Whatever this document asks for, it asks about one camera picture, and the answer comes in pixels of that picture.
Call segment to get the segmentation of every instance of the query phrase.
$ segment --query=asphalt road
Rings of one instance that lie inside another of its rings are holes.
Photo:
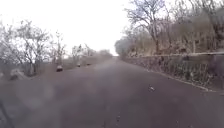
[[[223,95],[119,60],[10,86],[16,128],[224,128]]]

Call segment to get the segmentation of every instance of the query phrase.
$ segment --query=distant tree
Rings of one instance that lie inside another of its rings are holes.
[[[56,32],[56,41],[52,41],[50,48],[50,56],[52,58],[52,62],[58,65],[62,64],[62,59],[65,56],[65,47],[66,45],[62,43],[63,38],[62,34]]]

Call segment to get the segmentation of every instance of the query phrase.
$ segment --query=debris on road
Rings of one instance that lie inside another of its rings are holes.
[[[151,90],[152,90],[152,91],[155,91],[155,88],[149,85],[148,90],[149,90],[149,91],[151,91]]]

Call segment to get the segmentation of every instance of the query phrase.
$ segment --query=low wall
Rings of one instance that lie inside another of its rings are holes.
[[[151,56],[124,61],[199,86],[224,89],[224,55]]]

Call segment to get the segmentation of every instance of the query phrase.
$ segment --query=overcast sky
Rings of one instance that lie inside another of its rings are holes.
[[[81,43],[95,50],[110,49],[128,25],[129,0],[0,0],[4,21],[28,19],[63,34],[67,49]]]

